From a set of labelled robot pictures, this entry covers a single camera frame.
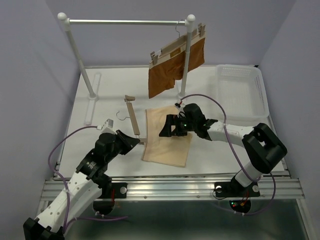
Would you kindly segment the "wooden clip hanger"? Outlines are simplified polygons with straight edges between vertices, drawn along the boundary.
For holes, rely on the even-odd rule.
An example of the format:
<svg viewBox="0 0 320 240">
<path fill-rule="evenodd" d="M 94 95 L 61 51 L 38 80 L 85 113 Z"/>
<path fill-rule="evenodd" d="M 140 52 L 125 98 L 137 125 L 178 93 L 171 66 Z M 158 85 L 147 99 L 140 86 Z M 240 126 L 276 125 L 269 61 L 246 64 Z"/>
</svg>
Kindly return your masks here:
<svg viewBox="0 0 320 240">
<path fill-rule="evenodd" d="M 132 104 L 132 102 L 135 101 L 135 100 L 136 100 L 136 98 L 134 96 L 125 95 L 124 96 L 124 102 L 126 103 L 128 116 L 126 116 L 125 118 L 119 118 L 118 114 L 119 114 L 120 111 L 118 111 L 116 113 L 116 117 L 120 121 L 124 121 L 126 119 L 130 119 L 133 133 L 134 133 L 135 137 L 137 139 L 139 139 L 139 144 L 140 145 L 145 145 L 147 143 L 147 138 L 141 138 L 140 137 L 141 133 L 140 133 L 138 121 L 137 121 L 136 114 L 135 114 L 135 111 L 134 111 L 134 108 L 133 108 L 133 104 Z"/>
</svg>

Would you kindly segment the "beige underwear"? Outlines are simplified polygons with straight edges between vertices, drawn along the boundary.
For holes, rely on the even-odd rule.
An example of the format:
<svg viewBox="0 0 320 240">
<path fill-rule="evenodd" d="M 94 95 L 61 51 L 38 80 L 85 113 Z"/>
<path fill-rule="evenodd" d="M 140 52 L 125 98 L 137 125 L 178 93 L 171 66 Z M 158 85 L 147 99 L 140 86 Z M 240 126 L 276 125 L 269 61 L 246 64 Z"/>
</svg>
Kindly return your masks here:
<svg viewBox="0 0 320 240">
<path fill-rule="evenodd" d="M 160 137 L 166 116 L 178 114 L 174 106 L 160 108 L 149 108 L 146 111 L 147 141 L 145 144 L 142 160 L 163 165 L 184 168 L 186 166 L 188 153 L 193 135 Z"/>
</svg>

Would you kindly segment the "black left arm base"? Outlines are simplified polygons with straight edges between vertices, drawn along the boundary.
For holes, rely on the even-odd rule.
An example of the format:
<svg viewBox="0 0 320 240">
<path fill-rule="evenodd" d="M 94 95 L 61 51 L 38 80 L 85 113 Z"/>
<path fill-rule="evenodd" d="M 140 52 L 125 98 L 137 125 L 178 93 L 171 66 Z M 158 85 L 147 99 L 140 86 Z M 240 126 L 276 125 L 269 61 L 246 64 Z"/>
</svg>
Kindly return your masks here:
<svg viewBox="0 0 320 240">
<path fill-rule="evenodd" d="M 94 200 L 92 208 L 96 215 L 106 217 L 116 208 L 116 200 L 127 198 L 128 184 L 113 182 L 109 188 L 103 188 L 102 194 Z"/>
</svg>

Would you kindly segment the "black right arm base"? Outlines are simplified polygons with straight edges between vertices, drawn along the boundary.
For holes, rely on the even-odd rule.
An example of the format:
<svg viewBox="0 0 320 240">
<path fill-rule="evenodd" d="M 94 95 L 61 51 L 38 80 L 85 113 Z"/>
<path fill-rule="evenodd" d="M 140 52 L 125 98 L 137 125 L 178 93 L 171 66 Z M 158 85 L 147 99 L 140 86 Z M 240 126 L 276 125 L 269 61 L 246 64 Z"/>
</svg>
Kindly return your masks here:
<svg viewBox="0 0 320 240">
<path fill-rule="evenodd" d="M 231 210 L 247 214 L 251 210 L 251 198 L 258 198 L 261 194 L 257 183 L 243 187 L 233 181 L 220 181 L 214 183 L 212 196 L 217 200 L 229 199 Z"/>
</svg>

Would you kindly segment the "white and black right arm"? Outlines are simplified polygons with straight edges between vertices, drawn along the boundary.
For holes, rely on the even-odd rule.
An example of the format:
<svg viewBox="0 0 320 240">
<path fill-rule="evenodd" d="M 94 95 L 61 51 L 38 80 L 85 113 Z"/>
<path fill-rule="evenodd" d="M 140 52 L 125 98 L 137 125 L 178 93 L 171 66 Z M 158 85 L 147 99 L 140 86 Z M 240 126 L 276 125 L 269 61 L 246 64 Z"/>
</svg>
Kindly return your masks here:
<svg viewBox="0 0 320 240">
<path fill-rule="evenodd" d="M 200 107 L 190 103 L 181 107 L 178 114 L 168 114 L 160 137 L 184 137 L 194 132 L 208 141 L 226 142 L 230 147 L 243 147 L 249 163 L 230 180 L 217 183 L 219 198 L 240 197 L 252 189 L 264 174 L 269 174 L 287 155 L 288 150 L 271 128 L 260 122 L 256 126 L 238 126 L 206 118 Z"/>
</svg>

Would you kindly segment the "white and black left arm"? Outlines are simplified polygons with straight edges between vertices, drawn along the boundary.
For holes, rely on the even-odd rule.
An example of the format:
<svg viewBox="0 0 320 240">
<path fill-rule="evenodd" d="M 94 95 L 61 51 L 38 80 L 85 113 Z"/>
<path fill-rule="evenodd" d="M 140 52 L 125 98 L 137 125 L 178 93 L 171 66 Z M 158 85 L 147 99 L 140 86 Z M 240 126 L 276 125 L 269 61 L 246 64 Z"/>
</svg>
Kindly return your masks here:
<svg viewBox="0 0 320 240">
<path fill-rule="evenodd" d="M 69 181 L 53 202 L 36 218 L 23 224 L 27 240 L 63 240 L 69 226 L 98 197 L 111 193 L 112 179 L 105 174 L 108 164 L 118 155 L 126 155 L 140 143 L 120 130 L 103 132 L 76 167 Z"/>
</svg>

